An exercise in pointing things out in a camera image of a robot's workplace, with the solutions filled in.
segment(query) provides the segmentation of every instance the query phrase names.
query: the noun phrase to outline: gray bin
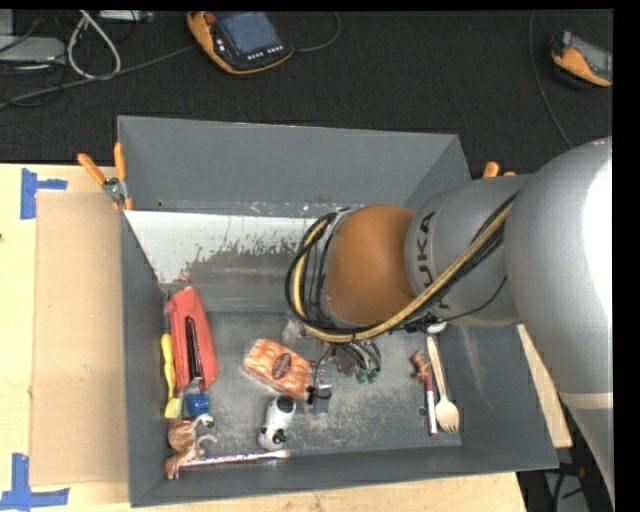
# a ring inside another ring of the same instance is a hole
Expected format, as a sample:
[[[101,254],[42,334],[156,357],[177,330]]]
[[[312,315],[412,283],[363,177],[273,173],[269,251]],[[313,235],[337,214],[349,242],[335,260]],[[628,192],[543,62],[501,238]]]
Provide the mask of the gray bin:
[[[148,212],[150,224],[157,219],[167,226],[166,215],[178,213],[251,216],[259,223],[274,217],[311,220],[336,207],[372,203],[417,209],[438,192],[471,179],[455,135],[122,116],[118,139],[136,213]],[[384,366],[375,383],[360,385],[327,367],[321,378],[334,385],[329,412],[299,409],[290,427],[289,459],[212,466],[167,480],[163,462],[172,451],[163,417],[160,337],[167,293],[173,288],[158,279],[153,254],[145,253],[148,244],[140,238],[122,215],[133,506],[558,466],[516,327],[450,326],[439,343],[450,395],[462,414],[459,433],[428,436],[425,420],[417,414],[422,389],[411,381],[409,363],[424,337],[394,333],[376,340]],[[168,236],[153,249],[155,254],[172,251],[172,240]],[[279,341],[288,311],[278,283],[292,248],[283,255],[273,263],[256,259],[256,265],[224,259],[220,268],[226,266],[232,275],[253,270],[272,277],[261,282],[274,293],[258,288],[265,292],[259,300],[254,285],[227,282],[235,299],[225,301],[216,273],[201,274],[205,277],[194,282],[205,290],[219,365],[208,390],[219,443],[208,448],[208,455],[262,451],[257,429],[274,395],[241,366],[257,338]],[[314,342],[301,340],[292,348],[317,358]]]

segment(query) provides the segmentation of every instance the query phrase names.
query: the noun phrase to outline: blue object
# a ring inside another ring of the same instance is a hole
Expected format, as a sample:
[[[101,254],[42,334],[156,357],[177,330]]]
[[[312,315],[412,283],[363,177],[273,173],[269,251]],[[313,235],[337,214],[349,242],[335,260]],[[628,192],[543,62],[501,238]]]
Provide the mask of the blue object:
[[[192,418],[196,418],[201,414],[207,414],[209,412],[209,407],[211,406],[209,402],[209,395],[206,393],[196,393],[194,395],[187,395],[187,410],[189,411],[189,416]]]
[[[22,168],[22,193],[20,195],[20,218],[33,219],[36,216],[36,192],[40,189],[66,190],[65,180],[48,179],[38,181],[38,175]]]
[[[0,510],[29,512],[32,507],[66,505],[69,488],[50,492],[31,492],[29,487],[29,457],[14,453],[11,460],[11,490],[3,491]]]

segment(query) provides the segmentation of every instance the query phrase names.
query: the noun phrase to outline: plastic animal figurine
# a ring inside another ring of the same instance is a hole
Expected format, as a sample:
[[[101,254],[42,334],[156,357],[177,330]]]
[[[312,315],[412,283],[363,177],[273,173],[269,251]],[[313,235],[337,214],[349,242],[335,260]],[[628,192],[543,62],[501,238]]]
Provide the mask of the plastic animal figurine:
[[[418,350],[413,356],[411,356],[411,362],[415,367],[416,372],[413,374],[413,380],[415,382],[421,383],[424,382],[427,378],[427,373],[429,372],[429,367],[431,366],[431,362],[426,362],[424,358],[424,351]]]
[[[180,466],[193,459],[202,459],[203,450],[200,444],[203,441],[211,441],[217,443],[218,440],[211,434],[196,436],[196,428],[200,424],[212,424],[213,418],[208,414],[191,419],[171,418],[169,419],[169,428],[167,439],[169,445],[176,452],[164,462],[164,469],[167,472],[167,478],[173,480],[179,478]]]

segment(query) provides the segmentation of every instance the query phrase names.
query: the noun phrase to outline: blue tape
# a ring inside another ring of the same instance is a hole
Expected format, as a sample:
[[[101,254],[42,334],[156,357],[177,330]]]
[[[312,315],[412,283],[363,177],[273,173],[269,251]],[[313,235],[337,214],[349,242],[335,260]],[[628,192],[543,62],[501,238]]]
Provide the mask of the blue tape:
[[[22,191],[20,195],[20,218],[33,219],[36,216],[36,192],[41,189],[66,190],[65,180],[48,179],[38,181],[38,175],[22,169]]]
[[[69,488],[50,492],[31,492],[29,487],[29,457],[14,453],[11,459],[11,490],[3,491],[0,510],[29,512],[32,507],[66,505]]]

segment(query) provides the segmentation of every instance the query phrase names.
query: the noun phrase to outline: black cable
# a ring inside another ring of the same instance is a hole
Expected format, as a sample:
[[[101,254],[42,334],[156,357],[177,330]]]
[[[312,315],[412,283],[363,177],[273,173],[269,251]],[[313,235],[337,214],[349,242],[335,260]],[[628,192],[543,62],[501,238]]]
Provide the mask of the black cable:
[[[491,224],[491,222],[493,222],[493,220],[501,212],[503,212],[504,209],[507,206],[509,206],[515,200],[517,195],[518,195],[518,192],[515,192],[514,194],[509,196],[505,201],[503,201],[500,204],[500,206],[498,206],[498,208],[496,208],[493,211],[493,213],[483,222],[483,224],[480,226],[480,228],[478,229],[478,231],[476,232],[474,237],[471,239],[472,242],[474,240],[476,240],[478,238],[478,236],[480,236],[484,232],[484,230],[487,228],[487,226],[489,226],[489,224]],[[432,313],[430,313],[429,311],[425,312],[425,310],[427,310],[430,307],[432,307],[433,304],[435,304],[438,301],[440,301],[447,293],[449,293],[449,291],[451,290],[451,288],[453,287],[454,284],[456,284],[465,275],[469,274],[480,263],[482,263],[482,261],[484,261],[486,258],[488,258],[491,255],[491,253],[493,253],[502,244],[503,235],[504,235],[504,225],[500,226],[500,228],[498,230],[496,230],[496,232],[489,237],[489,239],[478,250],[478,252],[476,252],[471,258],[469,258],[469,261],[467,261],[460,268],[460,270],[458,270],[458,272],[456,272],[453,276],[451,276],[449,281],[436,294],[434,294],[433,297],[431,297],[431,299],[429,299],[427,302],[425,302],[420,307],[420,309],[418,309],[418,311],[416,311],[413,315],[411,315],[411,317],[410,317],[411,320],[400,324],[398,329],[394,328],[394,329],[391,329],[389,332],[395,332],[396,330],[400,330],[400,329],[407,330],[408,332],[412,332],[414,330],[420,330],[422,332],[426,332],[426,329],[431,325],[442,323],[442,322],[446,322],[446,321],[450,321],[450,320],[455,320],[455,319],[461,318],[463,316],[471,315],[471,314],[477,313],[481,309],[487,307],[495,299],[495,297],[498,295],[498,293],[500,292],[500,290],[504,286],[504,284],[506,282],[506,277],[504,278],[503,282],[500,284],[500,286],[498,287],[498,289],[496,290],[494,295],[489,299],[489,301],[487,301],[483,305],[481,305],[481,306],[479,306],[479,307],[477,307],[477,308],[475,308],[475,309],[473,309],[471,311],[467,311],[466,313],[462,313],[460,315],[456,315],[455,317],[452,317],[452,318],[450,318],[448,320],[435,318],[435,316]]]
[[[333,346],[332,343],[329,343],[329,348],[327,349],[327,351],[324,353],[324,355],[318,359],[318,362],[315,365],[315,368],[313,370],[313,386],[311,386],[311,389],[309,389],[309,397],[307,398],[307,404],[311,405],[313,403],[313,396],[314,393],[316,392],[316,388],[318,385],[318,368],[320,368],[320,364],[322,363],[322,361],[324,361],[327,356],[331,353],[331,351],[334,349],[335,347]]]
[[[327,253],[329,252],[329,244],[331,243],[331,240],[333,240],[333,235],[334,233],[331,233],[327,237],[327,241],[322,248],[322,254],[320,255],[320,261],[318,263],[318,282],[315,289],[316,318],[318,318],[318,320],[321,322],[326,322],[327,324],[331,323],[331,319],[327,315],[325,315],[324,311],[322,310],[322,287],[324,286],[325,279],[325,275],[322,273],[322,270],[324,269]]]
[[[531,67],[533,68],[533,74],[534,74],[534,76],[536,78],[536,82],[538,83],[538,89],[540,89],[540,94],[542,95],[542,99],[544,101],[544,104],[547,107],[547,111],[549,112],[549,115],[551,116],[551,119],[553,120],[554,124],[556,125],[556,128],[560,132],[560,135],[562,135],[562,138],[566,142],[567,146],[569,146],[569,149],[571,149],[571,148],[573,148],[573,144],[571,143],[571,141],[569,140],[567,135],[564,133],[564,130],[562,129],[562,126],[560,126],[559,121],[556,119],[556,116],[553,113],[553,110],[551,109],[551,106],[549,105],[549,101],[547,100],[547,95],[544,92],[544,89],[542,88],[542,84],[540,83],[540,77],[538,76],[538,70],[536,68],[536,63],[535,63],[535,59],[534,59],[534,56],[533,56],[533,18],[535,17],[535,14],[536,14],[536,10],[533,9],[531,11],[531,19],[529,21],[529,54],[531,56]]]
[[[356,364],[363,370],[367,369],[367,361],[364,356],[358,351],[358,348],[362,350],[362,347],[358,344],[356,347],[355,341],[350,341],[349,343],[345,343],[342,349],[353,359]]]
[[[46,85],[46,87],[50,87],[53,89],[56,89],[58,91],[58,94],[55,95],[49,95],[47,97],[45,97],[44,100],[39,101],[39,102],[34,102],[34,103],[24,103],[24,102],[19,102],[16,101],[15,99],[12,98],[7,98],[5,96],[0,96],[0,99],[2,101],[7,102],[8,104],[10,104],[13,107],[19,107],[19,108],[39,108],[39,107],[43,107],[44,105],[51,103],[52,101],[55,101],[56,99],[58,99],[62,94],[65,93],[64,89],[60,89],[60,85],[62,84],[62,82],[65,79],[65,76],[67,75],[67,66],[61,65],[61,64],[51,64],[49,66],[49,68],[42,70],[42,71],[47,71],[47,72],[53,72],[53,69],[62,69],[62,73],[60,74],[60,79],[58,80],[58,84],[56,85]],[[23,76],[26,76],[29,79],[33,79],[33,74],[35,73],[35,71],[26,71],[26,70],[20,70],[20,68],[17,68],[20,71],[20,74],[22,74]]]
[[[502,290],[506,282],[507,282],[507,276],[504,276],[502,278],[502,281],[498,285],[498,288],[496,289],[496,291],[493,292],[493,295],[486,302],[484,302],[482,305],[478,306],[477,308],[467,311],[466,313],[460,313],[459,315],[455,315],[450,318],[443,318],[442,320],[439,320],[436,323],[452,322],[453,320],[457,320],[458,318],[462,318],[463,316],[473,315],[474,313],[477,313],[481,309],[486,308],[489,304],[491,304],[496,299],[496,297],[500,293],[500,290]]]
[[[31,92],[31,93],[28,93],[28,94],[23,94],[21,96],[16,96],[15,98],[12,98],[9,101],[5,101],[4,103],[0,103],[0,110],[2,110],[3,108],[6,108],[6,107],[12,106],[16,102],[20,102],[20,101],[31,99],[31,98],[36,98],[38,96],[44,96],[44,95],[47,95],[47,94],[51,94],[53,92],[57,92],[59,90],[67,90],[67,89],[71,89],[71,88],[78,87],[78,86],[81,86],[81,85],[91,84],[91,83],[94,83],[94,82],[107,82],[107,81],[109,81],[109,80],[111,80],[113,78],[116,78],[118,76],[126,75],[127,73],[131,73],[133,71],[138,71],[140,69],[146,68],[146,67],[151,66],[153,64],[157,64],[159,62],[165,61],[167,59],[170,59],[172,57],[175,57],[177,55],[185,53],[185,52],[187,52],[189,50],[193,51],[194,49],[195,49],[195,45],[190,44],[189,46],[181,48],[180,50],[176,50],[175,52],[167,53],[166,55],[158,57],[157,59],[152,59],[150,61],[144,62],[142,64],[138,64],[137,66],[132,66],[130,68],[121,69],[120,71],[118,71],[116,73],[110,74],[106,78],[102,78],[102,77],[86,78],[86,79],[82,79],[82,80],[77,80],[75,82],[69,82],[69,83],[66,83],[66,84],[61,84],[61,85],[56,86],[56,87],[50,87],[50,88],[46,88],[46,89],[41,89],[39,91]]]
[[[336,39],[338,39],[338,36],[340,35],[340,32],[342,31],[342,22],[340,21],[340,16],[338,15],[338,13],[336,11],[333,11],[333,14],[336,17],[336,22],[337,22],[337,28],[336,28],[336,33],[333,35],[333,37],[331,39],[329,39],[327,42],[322,43],[318,46],[312,46],[312,47],[308,47],[308,48],[299,48],[296,49],[296,52],[298,53],[308,53],[308,52],[315,52],[317,50],[322,50],[323,48],[326,48],[327,46],[331,45]]]
[[[367,353],[369,359],[373,360],[376,364],[376,370],[382,370],[382,354],[380,353],[380,349],[378,349],[377,345],[370,341],[369,343],[359,343],[358,346]]]
[[[558,479],[556,480],[556,483],[553,486],[553,492],[551,494],[551,510],[552,512],[557,512],[558,506],[560,504],[560,498],[566,499],[573,496],[574,494],[583,492],[582,487],[578,487],[577,489],[574,489],[573,491],[570,491],[567,494],[562,495],[560,493],[560,490],[562,489],[562,485],[564,484],[565,476],[567,475],[575,476],[578,479],[582,479],[584,477],[584,470],[583,468],[575,464],[567,464],[567,463],[561,462],[560,467],[557,470],[549,471],[549,473],[558,474]]]
[[[517,195],[517,192],[512,194],[510,197],[508,197],[505,201],[503,201],[500,204],[500,206],[498,206],[498,208],[496,208],[494,210],[494,212],[492,212],[492,214],[489,216],[489,218],[487,220],[485,220],[485,222],[482,224],[480,229],[478,229],[478,231],[474,235],[472,241],[475,240],[478,236],[480,236],[480,234],[482,232],[484,232],[484,230],[491,223],[491,221],[493,221],[501,212],[503,212],[505,210],[505,208],[507,208],[507,206],[509,204],[511,204],[513,202],[513,200],[515,199],[516,195]],[[307,324],[307,325],[309,325],[311,327],[314,327],[316,329],[323,330],[323,331],[325,331],[327,333],[331,333],[331,334],[353,334],[353,335],[355,335],[357,333],[365,332],[365,331],[367,331],[369,329],[372,329],[376,325],[379,325],[379,323],[378,324],[373,324],[373,325],[362,326],[362,327],[340,328],[340,327],[336,326],[332,322],[330,322],[330,323],[322,322],[322,321],[319,321],[318,319],[315,319],[315,318],[309,318],[309,316],[307,316],[308,312],[306,310],[304,310],[304,313],[305,313],[304,315],[299,314],[297,309],[294,307],[293,300],[291,298],[291,279],[292,279],[293,271],[294,271],[295,267],[297,266],[297,263],[300,261],[301,258],[303,258],[310,251],[311,246],[316,244],[316,243],[318,243],[318,241],[324,236],[324,234],[325,234],[325,232],[326,232],[326,230],[327,230],[327,228],[328,228],[328,226],[330,224],[330,221],[327,222],[327,225],[323,229],[321,229],[318,233],[316,233],[311,240],[308,239],[310,237],[310,233],[312,233],[315,230],[315,228],[327,218],[328,218],[328,215],[320,217],[307,230],[306,234],[304,235],[303,240],[302,240],[301,245],[300,245],[300,249],[298,251],[298,254],[294,258],[294,261],[291,264],[291,266],[289,267],[289,270],[288,270],[286,278],[285,278],[285,298],[287,300],[287,303],[288,303],[290,309],[298,317],[298,319],[301,320],[303,323],[305,323],[305,324]],[[419,310],[417,312],[415,312],[413,315],[410,316],[414,320],[406,321],[406,319],[405,319],[405,321],[399,322],[397,325],[394,325],[391,328],[389,328],[387,330],[387,332],[388,333],[393,333],[393,332],[395,332],[395,331],[397,331],[399,329],[406,330],[406,329],[418,328],[416,326],[419,326],[419,325],[423,324],[421,322],[421,318],[419,318],[417,316],[421,315],[421,317],[424,317],[424,316],[430,315],[430,313],[428,311],[425,312],[425,313],[420,313],[420,312],[424,312],[426,309],[432,307],[433,304],[436,301],[440,300],[444,295],[446,295],[446,293],[451,289],[451,287],[457,281],[459,281],[462,277],[464,277],[466,274],[471,272],[482,261],[484,261],[484,259],[486,259],[490,254],[492,254],[493,251],[495,251],[495,249],[498,248],[500,246],[500,244],[502,243],[503,233],[504,233],[504,226],[501,226],[500,229],[498,229],[496,231],[496,233],[494,233],[491,237],[489,237],[487,242],[483,245],[483,247],[480,248],[478,253],[473,255],[470,258],[470,260],[465,263],[465,265],[463,265],[455,274],[453,274],[451,276],[449,281],[438,291],[438,293],[434,294],[434,296],[431,297],[428,301],[426,301],[419,308]],[[303,283],[305,280],[306,280],[306,276],[302,275],[300,277],[300,283]],[[495,294],[494,294],[495,296],[497,296],[497,294],[499,293],[499,291],[502,288],[502,286],[504,286],[504,282],[500,285],[498,290],[495,292]],[[482,306],[480,306],[479,308],[476,308],[475,310],[473,310],[471,312],[465,313],[464,315],[472,314],[474,312],[479,311],[481,308],[486,307],[491,302],[491,300],[495,299],[495,296],[493,296],[489,300],[489,302],[483,304]]]
[[[318,254],[318,245],[317,244],[313,244],[313,254],[314,254],[314,259],[317,257]],[[304,260],[304,265],[302,267],[302,275],[306,277],[307,275],[307,269],[309,268],[309,262],[311,261],[311,254],[309,254],[309,257],[306,258]],[[311,275],[311,280],[309,282],[309,291],[308,291],[308,296],[307,299],[304,301],[305,303],[309,303],[311,300],[311,294],[313,293],[313,283],[314,283],[314,279],[315,279],[315,273],[316,273],[316,266],[313,265],[313,274]],[[307,293],[307,283],[306,283],[306,279],[302,282],[300,282],[300,292],[302,294],[302,297],[305,296],[305,294]]]

